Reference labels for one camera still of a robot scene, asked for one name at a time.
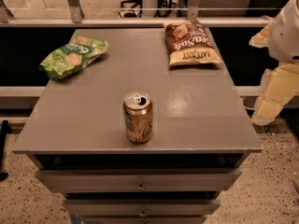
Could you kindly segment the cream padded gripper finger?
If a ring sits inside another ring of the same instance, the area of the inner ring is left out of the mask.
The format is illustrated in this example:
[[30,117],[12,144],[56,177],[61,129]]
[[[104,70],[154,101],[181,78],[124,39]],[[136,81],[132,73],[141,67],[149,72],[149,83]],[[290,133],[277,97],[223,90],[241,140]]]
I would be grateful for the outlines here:
[[252,123],[265,126],[274,121],[298,92],[298,63],[280,63],[275,70],[266,69],[254,104]]

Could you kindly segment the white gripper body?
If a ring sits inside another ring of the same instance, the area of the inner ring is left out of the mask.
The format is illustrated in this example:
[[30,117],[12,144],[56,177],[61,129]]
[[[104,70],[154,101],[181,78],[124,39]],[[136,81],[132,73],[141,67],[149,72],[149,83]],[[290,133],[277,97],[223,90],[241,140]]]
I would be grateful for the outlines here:
[[269,55],[285,63],[299,63],[299,0],[289,0],[274,18],[269,32]]

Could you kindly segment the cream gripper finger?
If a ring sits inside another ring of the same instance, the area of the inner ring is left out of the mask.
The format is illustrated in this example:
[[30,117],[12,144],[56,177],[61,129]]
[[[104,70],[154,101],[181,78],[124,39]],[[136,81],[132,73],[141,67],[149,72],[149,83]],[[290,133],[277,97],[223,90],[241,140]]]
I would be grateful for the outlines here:
[[250,39],[249,45],[255,48],[266,48],[268,46],[270,28],[271,24],[267,24],[259,33]]

